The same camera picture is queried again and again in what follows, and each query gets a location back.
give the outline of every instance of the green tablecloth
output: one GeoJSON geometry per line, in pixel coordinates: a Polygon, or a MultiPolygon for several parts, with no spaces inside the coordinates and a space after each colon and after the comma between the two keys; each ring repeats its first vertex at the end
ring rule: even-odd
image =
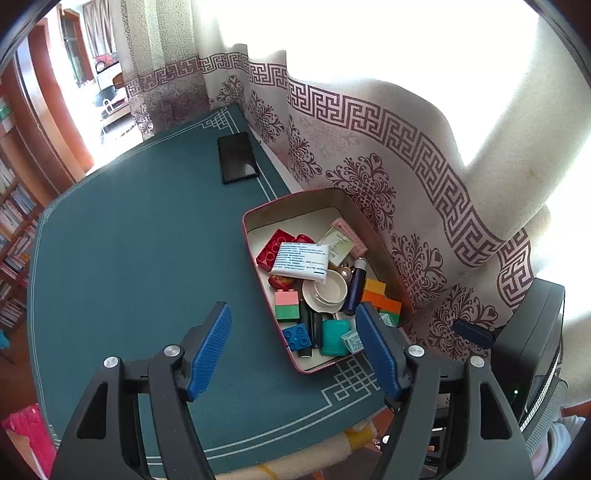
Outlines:
{"type": "MultiPolygon", "coordinates": [[[[215,472],[310,446],[383,406],[362,355],[302,375],[283,351],[241,219],[289,192],[254,137],[263,175],[222,184],[216,139],[238,131],[248,131],[238,108],[218,109],[127,152],[44,212],[28,328],[38,399],[57,444],[107,356],[153,356],[217,300],[232,306],[232,334],[209,390],[190,404],[215,472]]],[[[162,476],[149,399],[140,404],[148,461],[162,476]]]]}

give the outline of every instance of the pink eraser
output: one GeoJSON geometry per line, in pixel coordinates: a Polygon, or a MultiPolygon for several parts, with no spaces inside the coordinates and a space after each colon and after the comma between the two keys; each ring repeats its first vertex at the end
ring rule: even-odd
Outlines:
{"type": "Polygon", "coordinates": [[[365,252],[368,250],[368,248],[343,218],[337,218],[334,222],[332,222],[332,226],[353,242],[351,255],[353,255],[354,258],[359,258],[365,255],[365,252]]]}
{"type": "Polygon", "coordinates": [[[299,305],[300,298],[295,290],[277,290],[275,292],[275,305],[299,305]]]}

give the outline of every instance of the blue toy block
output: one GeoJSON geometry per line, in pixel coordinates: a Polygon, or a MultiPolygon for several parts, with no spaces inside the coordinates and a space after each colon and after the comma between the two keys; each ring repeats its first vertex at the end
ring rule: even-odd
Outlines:
{"type": "Polygon", "coordinates": [[[306,327],[301,323],[299,325],[294,325],[293,327],[284,328],[282,333],[292,352],[301,350],[307,346],[312,346],[306,327]]]}

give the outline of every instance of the black phone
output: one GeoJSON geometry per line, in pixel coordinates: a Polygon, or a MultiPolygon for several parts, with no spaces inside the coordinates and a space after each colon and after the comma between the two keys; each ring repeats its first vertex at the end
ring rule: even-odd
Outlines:
{"type": "Polygon", "coordinates": [[[259,168],[246,132],[219,137],[217,150],[220,155],[222,183],[259,176],[259,168]]]}

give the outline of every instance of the pink toy block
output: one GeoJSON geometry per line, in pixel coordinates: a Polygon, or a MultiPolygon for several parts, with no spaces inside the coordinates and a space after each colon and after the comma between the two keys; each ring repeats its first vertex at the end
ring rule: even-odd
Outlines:
{"type": "Polygon", "coordinates": [[[288,291],[277,290],[275,292],[275,305],[299,305],[300,298],[292,288],[288,291]]]}

